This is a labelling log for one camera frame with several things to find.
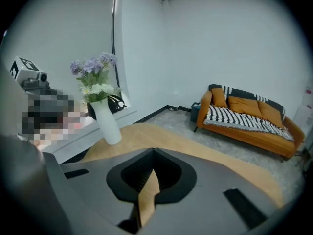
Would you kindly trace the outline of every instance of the white vase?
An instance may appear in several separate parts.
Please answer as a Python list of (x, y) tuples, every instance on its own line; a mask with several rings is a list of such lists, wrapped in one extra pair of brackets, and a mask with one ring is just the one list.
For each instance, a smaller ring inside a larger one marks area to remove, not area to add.
[(104, 139), (108, 144), (117, 144), (121, 141), (122, 135), (115, 121), (115, 118), (108, 106), (108, 98), (102, 101), (90, 103), (96, 113), (97, 122), (102, 131)]

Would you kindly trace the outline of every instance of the leather couch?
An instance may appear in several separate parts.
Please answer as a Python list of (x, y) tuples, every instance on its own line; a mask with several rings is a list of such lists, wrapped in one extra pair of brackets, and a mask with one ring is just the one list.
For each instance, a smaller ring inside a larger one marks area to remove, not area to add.
[(204, 128), (206, 130), (214, 131), (225, 136), (252, 144), (262, 149), (277, 153), (283, 156), (285, 159), (291, 158), (296, 153), (297, 148), (304, 139), (304, 133), (288, 117), (285, 117), (283, 125), (287, 127), (290, 134), (292, 134), (294, 142), (288, 141), (283, 137), (271, 133), (250, 132), (233, 128), (219, 127), (212, 124), (206, 125), (203, 122), (208, 113), (212, 98), (213, 96), (211, 91), (207, 91), (202, 97), (197, 118), (198, 128)]

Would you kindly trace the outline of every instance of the gray tile floor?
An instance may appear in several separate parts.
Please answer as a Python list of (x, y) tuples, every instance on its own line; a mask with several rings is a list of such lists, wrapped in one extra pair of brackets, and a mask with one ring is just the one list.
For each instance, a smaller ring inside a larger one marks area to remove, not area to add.
[(278, 155), (253, 145), (204, 129), (198, 129), (194, 133), (196, 124), (190, 122), (190, 113), (185, 111), (165, 110), (147, 123), (159, 125), (214, 150), (267, 169), (280, 184), (285, 203), (302, 191), (304, 178), (301, 167), (295, 166), (300, 159), (298, 156), (281, 163)]

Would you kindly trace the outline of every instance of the table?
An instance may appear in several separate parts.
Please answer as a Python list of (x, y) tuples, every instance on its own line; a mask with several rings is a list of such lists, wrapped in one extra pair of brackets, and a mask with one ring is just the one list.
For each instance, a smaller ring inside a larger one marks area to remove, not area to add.
[[(284, 205), (283, 195), (278, 183), (272, 178), (269, 171), (261, 167), (233, 158), (153, 124), (136, 123), (128, 125), (121, 128), (121, 133), (122, 140), (115, 145), (107, 144), (104, 139), (99, 140), (89, 149), (82, 162), (105, 159), (149, 147), (175, 150), (227, 166), (266, 193), (277, 207)], [(154, 212), (154, 196), (157, 193), (159, 193), (158, 180), (153, 171), (139, 194), (142, 225), (149, 220)]]

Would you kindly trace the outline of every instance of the baseboard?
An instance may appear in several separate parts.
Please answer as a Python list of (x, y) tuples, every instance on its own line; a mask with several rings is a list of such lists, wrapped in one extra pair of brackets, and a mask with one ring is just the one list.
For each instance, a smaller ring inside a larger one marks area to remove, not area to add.
[[(166, 109), (169, 109), (169, 110), (172, 109), (173, 111), (181, 110), (181, 111), (191, 112), (190, 108), (186, 108), (186, 107), (183, 107), (183, 106), (175, 107), (175, 106), (171, 106), (171, 105), (165, 105), (164, 107), (156, 110), (155, 112), (152, 112), (151, 114), (145, 116), (144, 118), (138, 120), (135, 123), (144, 123), (144, 122), (148, 121), (149, 119), (153, 118), (154, 116), (156, 116), (157, 114), (160, 114), (161, 112), (163, 112)], [(76, 162), (82, 160), (88, 150), (89, 149), (87, 149), (87, 150), (77, 154), (76, 156), (74, 156), (74, 157), (70, 158), (69, 160), (65, 161), (63, 164), (76, 163)]]

